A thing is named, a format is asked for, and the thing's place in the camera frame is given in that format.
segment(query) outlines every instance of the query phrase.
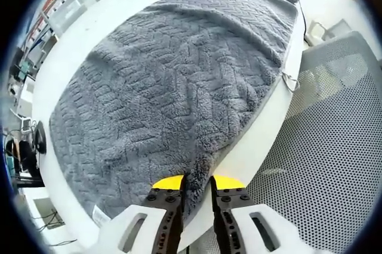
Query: desk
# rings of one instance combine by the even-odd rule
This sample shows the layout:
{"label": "desk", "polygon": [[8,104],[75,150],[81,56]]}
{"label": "desk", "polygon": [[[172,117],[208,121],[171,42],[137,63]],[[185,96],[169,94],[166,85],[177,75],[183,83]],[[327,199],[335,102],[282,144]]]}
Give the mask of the desk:
{"label": "desk", "polygon": [[[40,158],[41,175],[50,199],[65,221],[68,231],[78,239],[84,248],[88,248],[96,242],[98,227],[78,203],[60,170],[50,141],[49,118],[66,85],[92,48],[128,17],[156,1],[158,0],[102,0],[93,5],[63,34],[45,59],[36,78],[32,117],[34,120],[42,121],[47,135],[47,155],[42,155]],[[351,0],[315,0],[318,1],[318,4],[309,3],[309,0],[301,1],[303,5],[307,4],[307,8],[303,6],[306,14],[307,9],[310,8],[312,14],[315,11],[325,10],[330,15],[337,9],[338,3],[342,7],[342,2],[346,1],[347,10],[342,8],[338,12],[344,18],[352,13],[352,17],[358,16],[360,32],[370,35],[364,37],[371,47],[376,46],[375,42],[371,42],[373,40],[372,29],[365,20],[359,19],[361,9],[356,3]],[[299,14],[285,66],[285,71],[295,78],[298,75],[301,61],[303,31],[304,23]],[[215,173],[233,176],[244,184],[248,184],[277,136],[291,97],[292,94],[281,81],[257,120],[217,166]],[[212,220],[211,199],[207,195],[194,219],[186,222],[188,224],[181,237],[180,249],[184,249],[209,229],[212,226]]]}

